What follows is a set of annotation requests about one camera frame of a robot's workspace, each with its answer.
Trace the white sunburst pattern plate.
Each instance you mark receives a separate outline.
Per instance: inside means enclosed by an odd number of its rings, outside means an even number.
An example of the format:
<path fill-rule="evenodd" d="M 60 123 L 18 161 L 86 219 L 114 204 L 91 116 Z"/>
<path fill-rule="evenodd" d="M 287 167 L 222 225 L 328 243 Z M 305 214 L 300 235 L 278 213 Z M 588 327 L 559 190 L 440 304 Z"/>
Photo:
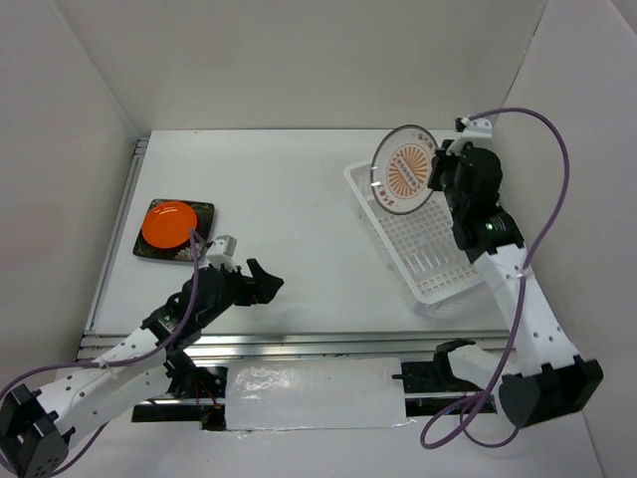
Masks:
<path fill-rule="evenodd" d="M 393 215 L 407 215 L 431 197 L 428 186 L 437 141 L 424 127 L 402 125 L 388 133 L 377 147 L 369 169 L 375 201 Z"/>

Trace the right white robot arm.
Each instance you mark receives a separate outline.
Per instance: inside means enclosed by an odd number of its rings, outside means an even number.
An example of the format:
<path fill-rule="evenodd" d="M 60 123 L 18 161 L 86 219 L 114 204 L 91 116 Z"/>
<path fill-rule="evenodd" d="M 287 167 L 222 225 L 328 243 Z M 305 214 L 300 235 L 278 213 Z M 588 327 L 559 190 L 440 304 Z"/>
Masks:
<path fill-rule="evenodd" d="M 444 194 L 458 248 L 484 279 L 505 318 L 517 353 L 494 386 L 501 411 L 517 428 L 580 411 L 603 380 L 559 325 L 531 267 L 523 235 L 500 204 L 498 156 L 443 141 L 428 186 Z"/>

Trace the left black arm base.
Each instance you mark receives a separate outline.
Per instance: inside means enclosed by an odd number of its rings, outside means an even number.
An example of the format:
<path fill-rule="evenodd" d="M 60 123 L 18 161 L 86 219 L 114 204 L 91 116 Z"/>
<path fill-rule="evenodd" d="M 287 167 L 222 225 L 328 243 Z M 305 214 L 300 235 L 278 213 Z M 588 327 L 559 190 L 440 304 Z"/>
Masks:
<path fill-rule="evenodd" d="M 195 410 L 204 430 L 226 429 L 225 404 L 228 368 L 198 366 L 186 352 L 171 354 L 166 362 L 169 395 L 195 400 Z"/>

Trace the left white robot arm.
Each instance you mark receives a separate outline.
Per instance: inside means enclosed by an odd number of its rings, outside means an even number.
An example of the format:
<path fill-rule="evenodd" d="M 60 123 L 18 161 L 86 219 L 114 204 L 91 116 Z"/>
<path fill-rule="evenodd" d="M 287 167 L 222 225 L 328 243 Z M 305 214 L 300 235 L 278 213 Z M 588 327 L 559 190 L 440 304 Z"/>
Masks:
<path fill-rule="evenodd" d="M 270 303 L 283 279 L 255 259 L 250 273 L 208 265 L 128 337 L 92 361 L 64 363 L 65 375 L 36 390 L 22 377 L 1 392 L 1 463 L 18 477 L 53 477 L 87 435 L 142 401 L 181 397 L 210 375 L 186 349 L 233 306 Z"/>

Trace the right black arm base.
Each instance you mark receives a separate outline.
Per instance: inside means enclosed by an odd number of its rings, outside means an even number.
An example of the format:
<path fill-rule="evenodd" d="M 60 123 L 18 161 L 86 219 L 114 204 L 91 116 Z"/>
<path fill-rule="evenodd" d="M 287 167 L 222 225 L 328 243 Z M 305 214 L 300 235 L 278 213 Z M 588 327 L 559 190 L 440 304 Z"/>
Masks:
<path fill-rule="evenodd" d="M 454 377 L 448 360 L 448 353 L 474 344 L 474 341 L 464 339 L 453 340 L 438 346 L 430 360 L 401 364 L 401 372 L 391 378 L 402 384 L 406 395 L 416 394 L 416 397 L 405 398 L 408 417 L 434 415 L 450 405 L 454 398 L 481 391 L 474 383 Z"/>

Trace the white plastic dish rack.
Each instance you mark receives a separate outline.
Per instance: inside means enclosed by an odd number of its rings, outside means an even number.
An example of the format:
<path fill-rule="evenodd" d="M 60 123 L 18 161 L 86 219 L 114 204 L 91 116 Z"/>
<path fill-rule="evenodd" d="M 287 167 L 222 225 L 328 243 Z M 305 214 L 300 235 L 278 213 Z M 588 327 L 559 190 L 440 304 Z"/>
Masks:
<path fill-rule="evenodd" d="M 414 313 L 451 316 L 492 300 L 484 280 L 455 244 L 441 194 L 433 194 L 413 213 L 393 215 L 375 201 L 367 163 L 348 166 L 344 179 L 353 212 Z"/>

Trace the orange round plate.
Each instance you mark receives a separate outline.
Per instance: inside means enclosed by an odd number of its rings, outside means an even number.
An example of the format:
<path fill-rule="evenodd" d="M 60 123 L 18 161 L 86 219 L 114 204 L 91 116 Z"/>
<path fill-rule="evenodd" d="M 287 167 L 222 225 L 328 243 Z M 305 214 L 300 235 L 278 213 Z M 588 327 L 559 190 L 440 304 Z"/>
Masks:
<path fill-rule="evenodd" d="M 166 201 L 152 206 L 142 225 L 142 238 L 157 249 L 173 249 L 189 241 L 198 225 L 195 210 L 182 201 Z"/>

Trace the white foil covered panel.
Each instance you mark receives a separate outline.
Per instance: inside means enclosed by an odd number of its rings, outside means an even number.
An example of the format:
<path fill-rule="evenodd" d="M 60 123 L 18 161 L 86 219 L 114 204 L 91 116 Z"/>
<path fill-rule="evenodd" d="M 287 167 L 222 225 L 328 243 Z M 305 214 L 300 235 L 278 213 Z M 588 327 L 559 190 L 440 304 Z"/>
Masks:
<path fill-rule="evenodd" d="M 370 429 L 404 426 L 397 358 L 249 360 L 228 367 L 231 431 Z"/>

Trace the aluminium frame rail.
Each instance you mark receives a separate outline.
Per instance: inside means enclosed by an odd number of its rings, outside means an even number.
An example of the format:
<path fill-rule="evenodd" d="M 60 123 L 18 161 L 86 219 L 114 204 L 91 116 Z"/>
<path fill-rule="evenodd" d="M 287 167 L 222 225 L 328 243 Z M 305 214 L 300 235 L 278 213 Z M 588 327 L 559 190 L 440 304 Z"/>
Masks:
<path fill-rule="evenodd" d="M 380 129 L 154 131 L 132 167 L 79 357 L 129 335 L 191 275 L 132 253 L 155 198 L 213 203 L 213 231 L 237 239 L 236 261 L 256 258 L 285 282 L 271 304 L 214 321 L 191 350 L 199 361 L 406 355 L 457 338 L 501 347 L 506 324 L 486 290 L 416 309 L 376 250 L 344 172 L 382 138 Z"/>

